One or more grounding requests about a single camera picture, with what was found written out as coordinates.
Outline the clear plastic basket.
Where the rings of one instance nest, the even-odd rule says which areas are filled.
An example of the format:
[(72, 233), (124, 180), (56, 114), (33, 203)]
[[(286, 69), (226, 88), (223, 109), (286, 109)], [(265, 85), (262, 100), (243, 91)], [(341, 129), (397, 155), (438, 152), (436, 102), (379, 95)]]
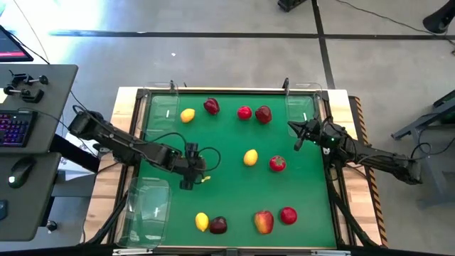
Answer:
[(319, 103), (323, 87), (316, 82), (291, 83), (287, 78), (282, 86), (288, 122), (320, 120)]
[(153, 82), (144, 89), (144, 93), (144, 136), (154, 139), (167, 132), (174, 132), (180, 103), (178, 85), (173, 80)]
[(171, 205), (171, 189), (159, 178), (133, 178), (121, 214), (116, 244), (152, 249), (163, 242)]

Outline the yellow black hazard strip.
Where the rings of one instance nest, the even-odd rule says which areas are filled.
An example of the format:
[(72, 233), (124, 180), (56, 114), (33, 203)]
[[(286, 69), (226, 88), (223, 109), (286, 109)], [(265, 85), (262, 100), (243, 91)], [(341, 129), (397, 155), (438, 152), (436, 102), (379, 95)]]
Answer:
[[(353, 121), (354, 121), (358, 140), (360, 141), (361, 144), (363, 144), (365, 146), (370, 146), (370, 143), (368, 142), (368, 136), (367, 136), (367, 131), (366, 131), (366, 126), (365, 126), (365, 122), (364, 122), (363, 111), (362, 111), (360, 99), (356, 96), (349, 96), (348, 99), (350, 101), (351, 110), (353, 111)], [(375, 172), (370, 167), (367, 167), (365, 169), (365, 171), (366, 171), (368, 186), (370, 189), (371, 199), (373, 202), (373, 210), (374, 210), (376, 222), (378, 225), (380, 242), (383, 247), (388, 247), (387, 234), (386, 234), (386, 230), (385, 230), (385, 223), (384, 223), (384, 218), (382, 215), (382, 210), (381, 210), (381, 205), (380, 205), (380, 196), (379, 196), (378, 186), (377, 186), (377, 182), (376, 182), (376, 178), (375, 178)]]

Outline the black round floor base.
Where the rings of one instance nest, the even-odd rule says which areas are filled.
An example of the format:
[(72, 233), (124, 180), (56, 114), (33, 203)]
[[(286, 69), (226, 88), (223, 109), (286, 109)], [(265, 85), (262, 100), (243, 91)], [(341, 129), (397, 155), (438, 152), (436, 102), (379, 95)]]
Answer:
[(432, 33), (445, 33), (455, 17), (455, 0), (448, 0), (445, 5), (423, 19), (424, 27)]

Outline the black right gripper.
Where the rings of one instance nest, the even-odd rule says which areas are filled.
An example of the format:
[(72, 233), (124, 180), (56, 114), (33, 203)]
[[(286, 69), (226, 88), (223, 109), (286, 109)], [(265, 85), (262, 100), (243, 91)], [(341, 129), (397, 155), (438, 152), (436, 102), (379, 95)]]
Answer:
[(326, 124), (327, 118), (322, 122), (314, 117), (303, 122), (288, 121), (287, 124), (297, 135), (297, 141), (294, 144), (294, 150), (299, 151), (305, 140), (318, 144), (321, 141), (323, 126)]

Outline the red yellow apple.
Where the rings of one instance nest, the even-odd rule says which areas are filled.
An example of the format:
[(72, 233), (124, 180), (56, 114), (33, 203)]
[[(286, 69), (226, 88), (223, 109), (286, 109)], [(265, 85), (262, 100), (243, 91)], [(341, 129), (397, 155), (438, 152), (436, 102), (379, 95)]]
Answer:
[(261, 210), (255, 213), (254, 222), (257, 231), (260, 234), (266, 235), (273, 231), (274, 216), (268, 210)]

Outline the computer monitor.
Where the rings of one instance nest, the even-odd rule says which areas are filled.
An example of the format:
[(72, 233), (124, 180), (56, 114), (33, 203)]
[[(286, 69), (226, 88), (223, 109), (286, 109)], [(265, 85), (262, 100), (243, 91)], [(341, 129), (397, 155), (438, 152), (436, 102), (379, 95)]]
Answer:
[(31, 61), (33, 57), (0, 25), (0, 63)]

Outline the silver metal bracket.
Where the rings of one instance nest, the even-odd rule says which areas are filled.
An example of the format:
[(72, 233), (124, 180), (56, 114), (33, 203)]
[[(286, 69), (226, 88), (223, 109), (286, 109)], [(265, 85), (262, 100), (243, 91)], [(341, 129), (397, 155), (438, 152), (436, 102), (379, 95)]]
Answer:
[(344, 250), (312, 250), (311, 256), (351, 256), (351, 252)]
[(149, 248), (132, 248), (132, 249), (114, 249), (112, 256), (140, 256), (140, 255), (151, 255), (152, 249)]

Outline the black clamp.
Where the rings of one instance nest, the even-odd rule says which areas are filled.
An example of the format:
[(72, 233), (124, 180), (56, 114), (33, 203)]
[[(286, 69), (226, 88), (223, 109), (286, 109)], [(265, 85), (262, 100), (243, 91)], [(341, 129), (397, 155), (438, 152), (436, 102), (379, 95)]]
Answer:
[(34, 79), (27, 73), (13, 73), (11, 70), (10, 73), (12, 76), (11, 85), (14, 87), (17, 87), (21, 83), (26, 85), (32, 85), (35, 82), (39, 82), (43, 85), (49, 83), (48, 78), (45, 75), (40, 75), (37, 79)]
[(6, 95), (19, 95), (19, 97), (28, 103), (39, 103), (44, 96), (44, 91), (42, 89), (38, 89), (36, 92), (31, 92), (27, 89), (20, 89), (17, 90), (12, 85), (8, 85), (3, 89)]

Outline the backlit keyboard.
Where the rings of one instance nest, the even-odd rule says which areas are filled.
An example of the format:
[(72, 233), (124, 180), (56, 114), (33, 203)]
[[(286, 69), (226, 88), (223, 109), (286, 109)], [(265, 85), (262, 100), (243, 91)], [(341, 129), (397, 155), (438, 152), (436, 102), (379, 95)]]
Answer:
[(35, 111), (0, 110), (0, 147), (25, 147), (36, 118)]

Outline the grey desk top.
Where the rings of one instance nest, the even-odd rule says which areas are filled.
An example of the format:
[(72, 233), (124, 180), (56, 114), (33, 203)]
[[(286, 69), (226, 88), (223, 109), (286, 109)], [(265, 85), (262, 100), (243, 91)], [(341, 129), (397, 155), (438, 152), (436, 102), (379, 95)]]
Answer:
[(9, 95), (5, 96), (4, 101), (0, 103), (0, 110), (33, 110), (38, 113), (27, 145), (25, 147), (0, 146), (0, 154), (48, 152), (73, 86), (77, 69), (76, 65), (0, 64), (0, 96), (3, 95), (3, 88), (11, 83), (13, 74), (26, 73), (33, 79), (37, 79), (41, 75), (48, 78), (47, 85), (39, 82), (33, 83), (32, 86), (19, 85), (20, 89), (26, 88), (31, 92), (35, 92), (37, 89), (44, 91), (40, 102), (28, 103), (21, 100), (18, 95)]
[(0, 220), (0, 241), (30, 241), (41, 225), (53, 190), (61, 155), (35, 154), (36, 164), (20, 188), (9, 186), (14, 164), (24, 155), (0, 156), (0, 201), (6, 201), (6, 217)]

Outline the orange-tinted yellow lemon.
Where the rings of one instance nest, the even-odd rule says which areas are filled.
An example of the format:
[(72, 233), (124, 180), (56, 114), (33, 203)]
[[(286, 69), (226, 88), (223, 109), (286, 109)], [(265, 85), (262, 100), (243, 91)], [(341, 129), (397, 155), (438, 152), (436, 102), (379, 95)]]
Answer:
[(244, 157), (243, 162), (245, 166), (254, 166), (258, 160), (258, 153), (255, 149), (248, 150)]

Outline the grey metal cart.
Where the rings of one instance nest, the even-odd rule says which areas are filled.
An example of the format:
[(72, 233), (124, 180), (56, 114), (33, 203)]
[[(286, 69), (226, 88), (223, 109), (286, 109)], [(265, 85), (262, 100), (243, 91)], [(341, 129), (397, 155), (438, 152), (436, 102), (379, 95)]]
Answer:
[(420, 164), (423, 184), (430, 189), (422, 206), (455, 203), (455, 90), (391, 137), (399, 140), (407, 135), (416, 144), (413, 157)]

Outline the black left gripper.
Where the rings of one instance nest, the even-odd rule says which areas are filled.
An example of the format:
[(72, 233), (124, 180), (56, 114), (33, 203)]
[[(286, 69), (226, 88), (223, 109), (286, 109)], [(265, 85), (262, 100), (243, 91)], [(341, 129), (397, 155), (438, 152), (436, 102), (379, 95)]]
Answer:
[(207, 164), (205, 159), (199, 159), (198, 144), (189, 142), (185, 145), (183, 156), (176, 160), (174, 172), (182, 175), (179, 188), (192, 190), (198, 175), (204, 176)]

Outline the green table mat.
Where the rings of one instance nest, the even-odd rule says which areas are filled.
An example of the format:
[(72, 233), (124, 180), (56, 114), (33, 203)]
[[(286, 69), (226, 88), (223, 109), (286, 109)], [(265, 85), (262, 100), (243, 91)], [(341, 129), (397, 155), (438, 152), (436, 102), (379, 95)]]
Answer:
[[(175, 123), (175, 131), (167, 132), (163, 143), (176, 148), (183, 140), (195, 142), (207, 161), (210, 180), (193, 187), (179, 188), (181, 177), (142, 163), (141, 177), (166, 180), (171, 188), (171, 206), (164, 245), (171, 247), (334, 247), (336, 239), (321, 150), (305, 142), (294, 150), (296, 138), (290, 135), (283, 95), (218, 95), (220, 112), (208, 114), (203, 108), (205, 95), (180, 96), (179, 109), (196, 111), (195, 118), (184, 124)], [(255, 110), (262, 105), (272, 111), (272, 121), (260, 123)], [(237, 109), (248, 106), (252, 117), (241, 120)], [(243, 157), (255, 149), (258, 160), (245, 166)], [(282, 156), (287, 167), (272, 171), (269, 160)], [(286, 225), (280, 210), (292, 207), (297, 221)], [(255, 213), (268, 210), (274, 216), (270, 234), (260, 234), (255, 226)], [(222, 216), (227, 231), (212, 234), (197, 229), (195, 216), (205, 213), (210, 222)]]

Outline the black table frame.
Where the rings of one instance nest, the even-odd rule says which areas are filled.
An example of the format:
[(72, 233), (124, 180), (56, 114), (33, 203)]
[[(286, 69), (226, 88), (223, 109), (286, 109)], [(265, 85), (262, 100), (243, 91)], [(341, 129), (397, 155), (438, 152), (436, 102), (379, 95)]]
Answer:
[[(118, 89), (111, 117), (113, 125), (124, 131), (133, 132), (135, 135), (141, 133), (139, 128), (143, 125), (146, 105), (144, 89), (145, 87), (120, 87)], [(266, 95), (283, 94), (284, 90), (281, 88), (248, 89), (239, 87), (183, 87), (179, 90), (181, 95), (197, 92), (203, 94), (227, 92), (237, 95), (254, 92), (258, 95)], [(355, 139), (358, 138), (346, 90), (323, 89), (319, 109), (322, 116), (331, 114), (337, 124), (347, 129), (349, 135)], [(100, 170), (102, 173), (95, 179), (88, 212), (82, 227), (81, 238), (84, 241), (93, 238), (102, 227), (102, 222), (107, 220), (120, 196), (124, 195), (133, 174), (131, 167), (116, 164), (111, 154), (102, 157)], [(336, 189), (346, 190), (346, 198), (354, 218), (367, 235), (381, 245), (365, 168), (345, 168), (342, 174), (343, 180), (336, 184)]]

